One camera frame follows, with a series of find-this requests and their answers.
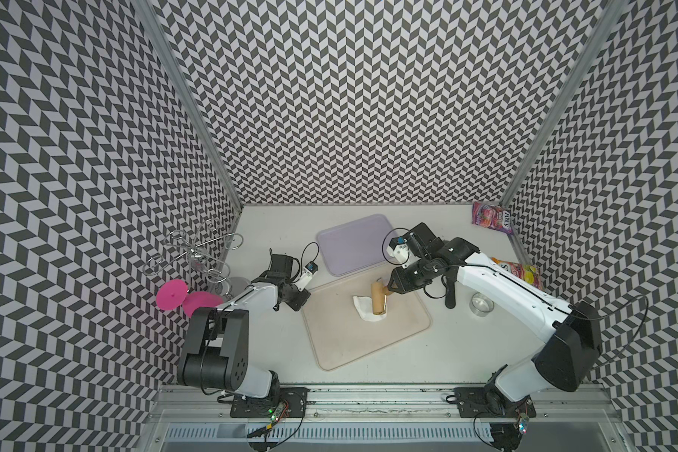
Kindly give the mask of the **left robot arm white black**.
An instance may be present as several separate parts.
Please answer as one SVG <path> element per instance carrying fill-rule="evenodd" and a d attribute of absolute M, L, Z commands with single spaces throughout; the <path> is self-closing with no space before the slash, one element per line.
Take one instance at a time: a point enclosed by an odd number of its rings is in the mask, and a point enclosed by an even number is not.
<path fill-rule="evenodd" d="M 226 392 L 276 403 L 279 379 L 250 361 L 250 323 L 284 305 L 297 312 L 311 296 L 306 289 L 319 266 L 272 254 L 269 267 L 226 307 L 197 309 L 189 322 L 177 367 L 177 382 L 205 395 Z"/>

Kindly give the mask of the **wooden dough roller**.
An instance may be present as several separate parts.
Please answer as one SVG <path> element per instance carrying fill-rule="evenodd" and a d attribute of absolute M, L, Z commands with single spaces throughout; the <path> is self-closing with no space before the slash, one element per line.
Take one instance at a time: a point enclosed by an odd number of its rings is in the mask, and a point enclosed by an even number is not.
<path fill-rule="evenodd" d="M 392 294 L 393 291 L 382 281 L 371 284 L 372 313 L 375 316 L 382 316 L 386 313 L 387 298 Z"/>

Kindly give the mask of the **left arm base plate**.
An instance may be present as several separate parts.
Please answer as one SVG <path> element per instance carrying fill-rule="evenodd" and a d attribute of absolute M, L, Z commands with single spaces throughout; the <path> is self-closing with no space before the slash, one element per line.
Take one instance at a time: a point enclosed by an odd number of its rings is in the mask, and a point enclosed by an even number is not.
<path fill-rule="evenodd" d="M 279 412 L 282 402 L 287 404 L 288 418 L 302 418 L 306 413 L 309 389 L 307 387 L 280 387 L 268 397 L 235 397 L 231 404 L 231 418 L 269 419 Z"/>

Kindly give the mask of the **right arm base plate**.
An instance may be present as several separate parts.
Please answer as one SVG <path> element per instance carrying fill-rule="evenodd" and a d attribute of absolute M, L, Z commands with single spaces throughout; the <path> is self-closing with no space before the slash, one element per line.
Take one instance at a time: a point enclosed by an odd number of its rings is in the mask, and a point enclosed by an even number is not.
<path fill-rule="evenodd" d="M 455 387 L 446 396 L 446 403 L 454 405 L 461 418 L 520 418 L 526 415 L 530 419 L 537 416 L 535 405 L 530 397 L 520 401 L 511 401 L 496 390 L 486 390 L 481 386 Z"/>

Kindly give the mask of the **beige plastic tray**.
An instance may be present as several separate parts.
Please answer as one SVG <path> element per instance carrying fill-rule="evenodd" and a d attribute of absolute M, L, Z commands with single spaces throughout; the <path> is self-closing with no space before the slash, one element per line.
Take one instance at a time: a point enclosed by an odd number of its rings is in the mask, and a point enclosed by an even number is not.
<path fill-rule="evenodd" d="M 301 308 L 318 366 L 326 371 L 355 362 L 431 327 L 431 318 L 417 293 L 386 299 L 387 313 L 367 321 L 356 310 L 355 296 L 370 296 L 370 285 L 387 283 L 392 267 L 380 265 L 323 284 L 311 291 Z"/>

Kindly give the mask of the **white dough ball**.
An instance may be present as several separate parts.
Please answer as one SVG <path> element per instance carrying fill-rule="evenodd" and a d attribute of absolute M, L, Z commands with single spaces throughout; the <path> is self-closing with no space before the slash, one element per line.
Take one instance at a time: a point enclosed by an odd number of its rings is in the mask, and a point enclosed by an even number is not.
<path fill-rule="evenodd" d="M 387 314 L 376 315 L 374 313 L 371 297 L 354 296 L 353 304 L 361 320 L 366 322 L 379 322 L 386 319 Z"/>

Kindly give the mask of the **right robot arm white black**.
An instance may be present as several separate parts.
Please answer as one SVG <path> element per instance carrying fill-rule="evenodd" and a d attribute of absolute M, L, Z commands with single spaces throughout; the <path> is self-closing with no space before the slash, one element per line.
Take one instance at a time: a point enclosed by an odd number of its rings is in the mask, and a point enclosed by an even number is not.
<path fill-rule="evenodd" d="M 474 289 L 542 342 L 538 351 L 493 372 L 478 399 L 487 414 L 503 416 L 546 389 L 574 392 L 600 358 L 596 308 L 549 295 L 502 269 L 471 242 L 461 237 L 444 240 L 421 222 L 401 235 L 388 233 L 382 246 L 394 268 L 388 284 L 374 290 L 374 299 L 423 290 L 442 279 L 447 301 L 454 298 L 455 284 Z"/>

